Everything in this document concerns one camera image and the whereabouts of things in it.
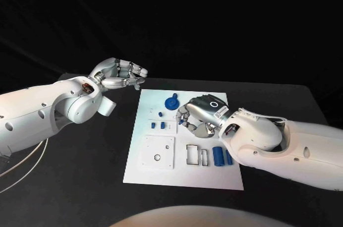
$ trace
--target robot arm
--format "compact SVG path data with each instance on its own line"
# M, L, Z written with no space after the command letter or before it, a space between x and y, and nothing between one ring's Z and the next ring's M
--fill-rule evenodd
M110 116L116 103L103 95L129 85L140 89L148 70L110 58L88 77L76 77L0 95L0 156L34 146L70 123L84 123L96 112Z
M188 120L194 113L205 122L199 127L182 122L185 115ZM315 187L343 190L343 130L264 116L246 109L231 112L228 105L211 95L194 98L181 107L176 120L192 127L191 132L201 138L212 137L218 131L240 164ZM208 135L204 127L212 131Z

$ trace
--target blue cap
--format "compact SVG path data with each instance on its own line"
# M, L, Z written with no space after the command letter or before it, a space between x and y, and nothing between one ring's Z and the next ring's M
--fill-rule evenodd
M165 102L166 108L174 111L179 108L179 100L178 100L178 94L174 94L174 97L169 97Z

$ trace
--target table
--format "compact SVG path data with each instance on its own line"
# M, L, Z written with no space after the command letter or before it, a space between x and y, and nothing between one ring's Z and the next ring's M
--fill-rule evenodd
M61 80L77 76L64 74ZM227 92L230 108L328 124L308 87L148 78L145 89ZM27 179L0 195L0 226L107 227L132 215L175 205L241 209L296 226L342 226L343 193L293 182L241 166L246 191L123 183L140 92L107 92L117 103L70 124L50 139L45 157ZM28 150L12 155L12 164ZM2 180L14 183L41 154Z

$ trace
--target white cable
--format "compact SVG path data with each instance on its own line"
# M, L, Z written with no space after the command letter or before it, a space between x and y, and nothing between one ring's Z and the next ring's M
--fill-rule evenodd
M0 191L0 194L2 194L5 191L8 191L8 190L25 179L25 177L31 174L32 170L34 170L35 167L38 166L38 163L39 163L39 161L41 161L41 159L42 159L42 157L44 157L45 149L44 149L44 152L42 152L42 154L41 154L41 157L39 157L39 159L38 159L38 162L37 162L35 166L32 167L31 171L29 171L29 172L27 173L27 175L18 180L18 182L15 182L3 191Z
M283 121L286 121L286 120L287 120L287 118L284 118L284 117L279 117L279 116L269 116L269 115L257 114L257 113L254 113L254 112L251 112L251 111L246 110L244 108L240 108L240 110L241 110L241 111L244 111L244 112L246 112L246 113L248 113L248 114L253 114L253 115L259 116L259 117L264 117L264 118L273 118L273 119L280 119L280 120L283 120Z
M38 151L41 145L42 145L44 141L39 143L38 147L32 150L31 154L27 156L27 158L8 170L0 174L0 177L9 173L27 160L28 158L34 155L34 153Z

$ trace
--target circular sensor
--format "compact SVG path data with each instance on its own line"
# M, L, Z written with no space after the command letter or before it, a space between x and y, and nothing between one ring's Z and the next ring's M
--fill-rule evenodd
M155 159L156 159L156 161L159 161L162 159L162 156L159 154L156 154Z
M212 107L218 107L218 103L217 103L217 102L212 102L210 105L211 105Z

